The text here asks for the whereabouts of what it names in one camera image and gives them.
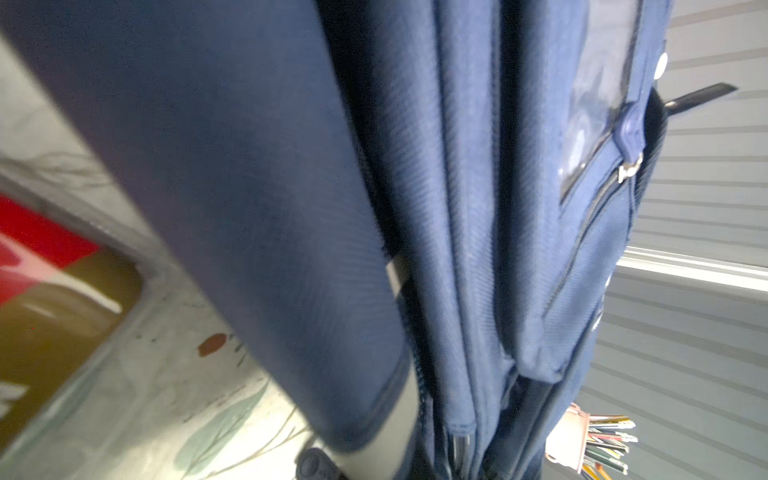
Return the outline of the navy blue student backpack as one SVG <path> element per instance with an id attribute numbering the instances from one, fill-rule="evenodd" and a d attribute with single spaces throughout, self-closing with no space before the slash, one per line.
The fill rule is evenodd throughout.
<path id="1" fill-rule="evenodd" d="M 669 1 L 5 1 L 348 478 L 537 479 L 666 134 Z"/>

